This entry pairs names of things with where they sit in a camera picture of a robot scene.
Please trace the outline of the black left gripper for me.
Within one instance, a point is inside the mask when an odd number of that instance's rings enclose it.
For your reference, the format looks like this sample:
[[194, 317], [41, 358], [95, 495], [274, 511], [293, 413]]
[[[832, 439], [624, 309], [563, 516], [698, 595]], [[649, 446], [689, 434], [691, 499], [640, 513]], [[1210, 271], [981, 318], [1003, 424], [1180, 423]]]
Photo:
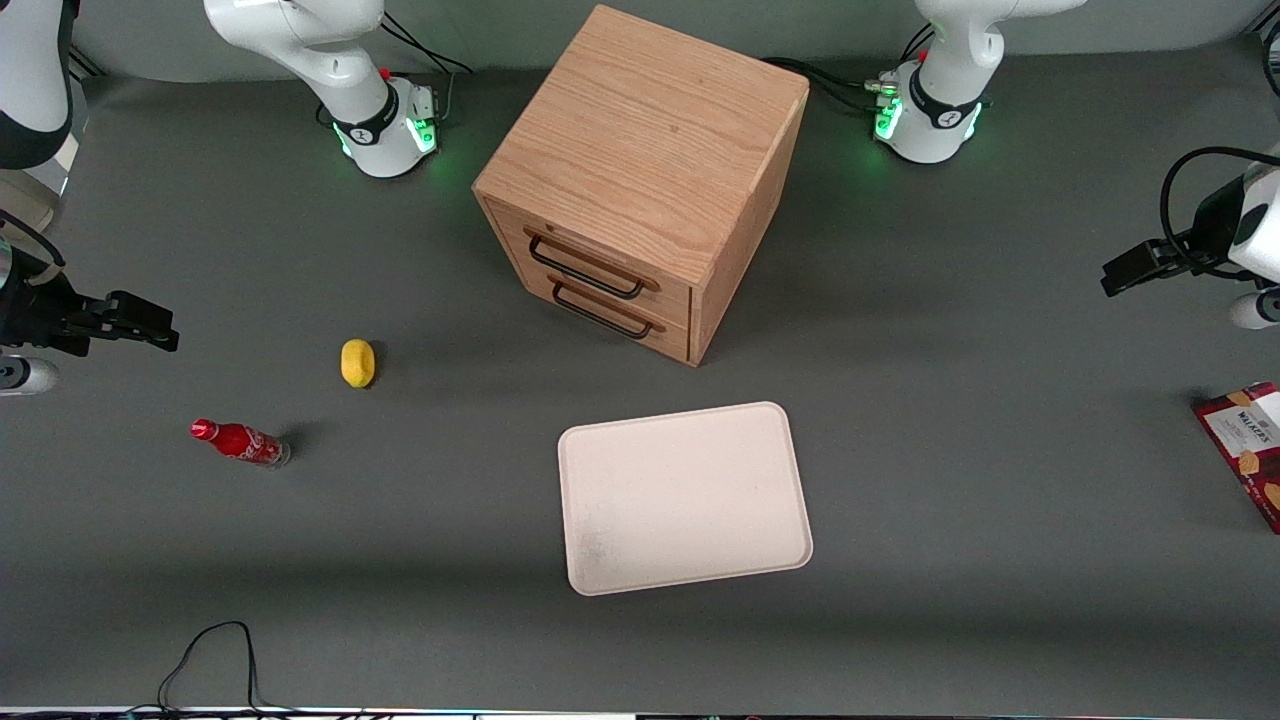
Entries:
[[1211, 275], [1251, 281], [1251, 273], [1228, 259], [1242, 219], [1244, 179], [1238, 176], [1202, 200], [1190, 234], [1147, 240], [1102, 266], [1101, 287], [1107, 297], [1161, 277]]

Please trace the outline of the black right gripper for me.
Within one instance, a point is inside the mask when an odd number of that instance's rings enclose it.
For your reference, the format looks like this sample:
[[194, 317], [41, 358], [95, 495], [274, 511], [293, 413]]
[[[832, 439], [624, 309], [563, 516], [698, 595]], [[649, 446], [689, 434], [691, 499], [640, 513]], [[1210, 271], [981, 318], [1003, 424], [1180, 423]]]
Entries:
[[70, 296], [61, 268], [28, 277], [20, 268], [3, 272], [1, 345], [27, 345], [73, 354], [69, 340], [134, 340], [165, 352], [175, 352], [180, 334], [172, 327], [173, 313], [125, 291], [104, 299]]

